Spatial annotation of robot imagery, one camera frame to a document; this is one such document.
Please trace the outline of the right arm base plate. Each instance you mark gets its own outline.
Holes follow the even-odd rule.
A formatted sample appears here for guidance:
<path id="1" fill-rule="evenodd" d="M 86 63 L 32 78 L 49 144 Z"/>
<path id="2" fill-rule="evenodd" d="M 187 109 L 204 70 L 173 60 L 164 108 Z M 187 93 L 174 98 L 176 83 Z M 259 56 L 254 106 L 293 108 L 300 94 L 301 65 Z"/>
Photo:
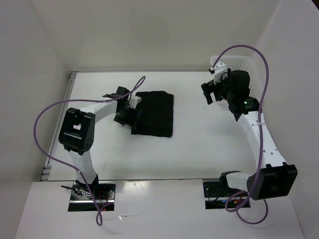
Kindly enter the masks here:
<path id="1" fill-rule="evenodd" d="M 225 193 L 221 190 L 220 183 L 218 179 L 211 180 L 203 180 L 203 191 L 204 191 L 204 199 L 205 199 L 205 209 L 224 209 L 225 203 L 228 198 L 236 192 L 240 190 L 234 189 L 230 191 L 230 193 Z M 248 193 L 242 193 L 230 200 L 228 203 L 228 208 L 235 208 L 241 201 L 246 199 Z"/>

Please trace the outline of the black shorts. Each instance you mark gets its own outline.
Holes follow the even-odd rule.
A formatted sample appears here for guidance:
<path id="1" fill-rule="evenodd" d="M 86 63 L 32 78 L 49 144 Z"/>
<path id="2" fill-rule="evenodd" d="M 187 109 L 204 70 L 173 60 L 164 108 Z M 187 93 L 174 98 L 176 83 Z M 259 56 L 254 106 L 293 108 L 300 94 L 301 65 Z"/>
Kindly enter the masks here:
<path id="1" fill-rule="evenodd" d="M 137 92 L 142 98 L 137 105 L 141 116 L 132 135 L 172 137 L 174 95 L 165 91 Z"/>

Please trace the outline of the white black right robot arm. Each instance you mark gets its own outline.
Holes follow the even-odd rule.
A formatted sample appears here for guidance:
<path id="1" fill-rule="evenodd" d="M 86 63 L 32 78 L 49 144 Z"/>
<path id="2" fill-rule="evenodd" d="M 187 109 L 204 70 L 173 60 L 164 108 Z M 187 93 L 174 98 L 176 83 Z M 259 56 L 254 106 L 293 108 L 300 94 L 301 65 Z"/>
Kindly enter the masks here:
<path id="1" fill-rule="evenodd" d="M 229 196 L 235 191 L 248 193 L 253 200 L 283 197 L 289 194 L 297 177 L 295 165 L 288 164 L 266 126 L 261 101 L 250 96 L 250 76 L 242 70 L 213 70 L 213 79 L 202 84 L 203 94 L 210 105 L 226 101 L 230 112 L 243 129 L 256 161 L 252 175 L 241 171 L 223 172 L 219 192 Z"/>

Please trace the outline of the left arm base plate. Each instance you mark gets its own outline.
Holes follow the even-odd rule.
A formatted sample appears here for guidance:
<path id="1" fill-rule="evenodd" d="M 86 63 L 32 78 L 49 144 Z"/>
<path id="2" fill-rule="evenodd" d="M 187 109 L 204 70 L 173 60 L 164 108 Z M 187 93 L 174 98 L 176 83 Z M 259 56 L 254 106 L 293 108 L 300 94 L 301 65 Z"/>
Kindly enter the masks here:
<path id="1" fill-rule="evenodd" d="M 115 181 L 100 181 L 100 191 L 95 193 L 95 199 L 102 211 L 113 211 L 115 206 Z M 90 212 L 97 211 L 91 195 L 87 190 L 80 189 L 76 182 L 71 190 L 68 211 L 69 212 Z"/>

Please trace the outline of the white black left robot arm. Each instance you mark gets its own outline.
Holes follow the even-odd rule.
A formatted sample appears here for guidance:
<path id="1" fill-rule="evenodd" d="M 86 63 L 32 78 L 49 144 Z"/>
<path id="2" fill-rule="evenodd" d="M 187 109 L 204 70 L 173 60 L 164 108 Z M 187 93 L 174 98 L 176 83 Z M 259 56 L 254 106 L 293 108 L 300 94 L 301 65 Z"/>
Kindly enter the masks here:
<path id="1" fill-rule="evenodd" d="M 90 149 L 94 143 L 95 125 L 109 115 L 115 121 L 134 128 L 142 114 L 138 105 L 139 96 L 133 96 L 124 87 L 118 87 L 113 94 L 106 94 L 101 100 L 87 107 L 68 108 L 59 134 L 59 142 L 68 152 L 72 165 L 76 168 L 76 185 L 88 199 L 99 195 L 98 174 L 92 163 Z"/>

